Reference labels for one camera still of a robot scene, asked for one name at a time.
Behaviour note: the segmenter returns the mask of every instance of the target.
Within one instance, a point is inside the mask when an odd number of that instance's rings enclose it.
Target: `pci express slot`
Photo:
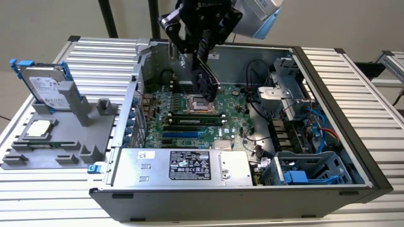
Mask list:
[[[164,131],[199,131],[198,127],[188,126],[188,127],[182,127],[182,126],[164,126],[163,127]]]
[[[188,132],[164,132],[162,135],[164,138],[199,138],[200,134],[198,131]]]

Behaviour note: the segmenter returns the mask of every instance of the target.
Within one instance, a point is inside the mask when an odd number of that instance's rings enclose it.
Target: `blue latch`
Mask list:
[[[90,165],[87,169],[88,174],[100,174],[102,173],[102,166],[99,165]]]
[[[288,171],[284,173],[287,184],[306,184],[308,182],[308,177],[304,171]]]
[[[32,60],[20,60],[20,62],[18,63],[18,66],[26,66],[30,67],[35,64],[35,62]]]

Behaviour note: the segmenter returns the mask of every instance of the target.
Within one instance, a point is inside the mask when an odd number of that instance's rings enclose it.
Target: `motherboard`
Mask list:
[[[162,87],[146,95],[146,148],[220,148],[254,151],[244,139],[252,127],[243,88],[223,85],[214,103],[199,94]]]

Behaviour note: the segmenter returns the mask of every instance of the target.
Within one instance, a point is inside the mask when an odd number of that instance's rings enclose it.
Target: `blue plastic clip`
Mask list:
[[[11,59],[10,64],[12,67],[12,70],[15,71],[15,73],[18,74],[19,79],[23,79],[23,75],[20,74],[19,68],[18,68],[18,60],[15,58]]]
[[[308,183],[308,177],[304,171],[288,171],[284,173],[286,183],[290,184],[306,184]]]
[[[314,123],[312,130],[314,130],[315,137],[319,137],[320,136],[320,131],[319,131],[318,123]]]
[[[30,67],[35,65],[34,60],[20,60],[20,62],[18,63],[18,66],[23,66],[23,67]]]
[[[87,169],[88,174],[100,174],[102,173],[102,166],[99,165],[90,165]]]

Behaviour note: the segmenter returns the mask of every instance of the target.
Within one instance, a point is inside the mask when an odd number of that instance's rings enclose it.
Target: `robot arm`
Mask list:
[[[282,3],[283,0],[179,0],[175,11],[159,18],[171,42],[187,59],[184,68],[192,76],[192,83],[208,102],[215,101],[220,86],[207,65],[210,51],[226,42],[232,32],[258,38],[266,36],[271,28],[270,16]],[[179,36],[180,20],[186,25],[186,39]]]

